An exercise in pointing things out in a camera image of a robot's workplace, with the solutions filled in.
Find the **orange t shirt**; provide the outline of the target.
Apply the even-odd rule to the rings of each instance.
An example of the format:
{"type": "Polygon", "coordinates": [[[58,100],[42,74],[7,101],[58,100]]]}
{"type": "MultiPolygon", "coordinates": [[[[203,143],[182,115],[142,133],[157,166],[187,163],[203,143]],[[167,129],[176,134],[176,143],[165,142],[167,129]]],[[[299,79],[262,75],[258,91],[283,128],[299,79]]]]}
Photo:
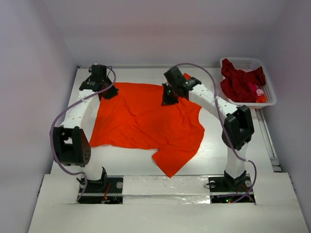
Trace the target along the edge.
{"type": "Polygon", "coordinates": [[[200,148],[205,133],[199,122],[201,107],[182,98],[163,106],[163,88],[155,84],[115,86],[118,95],[100,101],[90,146],[156,149],[152,159],[171,178],[200,148]]]}

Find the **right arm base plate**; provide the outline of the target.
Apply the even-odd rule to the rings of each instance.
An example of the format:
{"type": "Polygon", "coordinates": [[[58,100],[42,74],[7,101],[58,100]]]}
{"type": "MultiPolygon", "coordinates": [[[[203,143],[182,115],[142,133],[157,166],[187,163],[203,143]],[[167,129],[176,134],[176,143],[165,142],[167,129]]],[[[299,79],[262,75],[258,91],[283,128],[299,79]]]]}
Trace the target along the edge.
{"type": "Polygon", "coordinates": [[[212,176],[208,178],[208,183],[204,188],[209,190],[210,202],[229,204],[237,203],[255,203],[255,196],[252,189],[249,174],[235,186],[230,186],[224,176],[212,176]]]}

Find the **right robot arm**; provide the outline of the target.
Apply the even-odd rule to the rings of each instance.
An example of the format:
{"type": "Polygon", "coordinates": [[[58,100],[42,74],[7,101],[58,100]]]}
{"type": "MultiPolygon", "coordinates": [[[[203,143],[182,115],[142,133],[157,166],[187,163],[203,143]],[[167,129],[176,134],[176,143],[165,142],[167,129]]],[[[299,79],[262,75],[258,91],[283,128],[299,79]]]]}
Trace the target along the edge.
{"type": "Polygon", "coordinates": [[[246,150],[255,131],[250,109],[225,101],[197,78],[186,78],[177,66],[171,67],[164,76],[167,82],[163,84],[163,105],[177,104],[180,98],[185,98],[220,121],[222,140],[227,146],[224,185],[228,190],[237,189],[246,176],[246,150]]]}

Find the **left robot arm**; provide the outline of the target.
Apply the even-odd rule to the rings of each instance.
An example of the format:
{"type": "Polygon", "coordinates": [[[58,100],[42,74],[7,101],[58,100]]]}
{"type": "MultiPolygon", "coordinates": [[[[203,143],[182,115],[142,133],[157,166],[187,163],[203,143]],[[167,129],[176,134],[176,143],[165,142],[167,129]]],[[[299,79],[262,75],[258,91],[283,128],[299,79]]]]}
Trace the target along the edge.
{"type": "Polygon", "coordinates": [[[115,82],[107,74],[112,70],[112,67],[92,65],[89,76],[78,88],[75,102],[59,114],[65,116],[64,121],[56,126],[59,120],[56,117],[50,130],[51,149],[58,166],[71,176],[81,175],[80,183],[98,192],[107,188],[107,174],[91,159],[91,147],[83,127],[100,100],[109,100],[118,94],[115,82]]]}

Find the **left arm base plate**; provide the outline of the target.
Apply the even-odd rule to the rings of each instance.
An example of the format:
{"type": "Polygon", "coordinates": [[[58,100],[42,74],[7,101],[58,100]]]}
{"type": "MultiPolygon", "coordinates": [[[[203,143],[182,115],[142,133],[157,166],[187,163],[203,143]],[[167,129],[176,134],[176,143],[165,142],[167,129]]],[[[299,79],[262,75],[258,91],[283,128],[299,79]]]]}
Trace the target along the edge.
{"type": "Polygon", "coordinates": [[[107,178],[106,184],[88,181],[86,190],[78,200],[80,204],[122,204],[123,176],[107,178]]]}

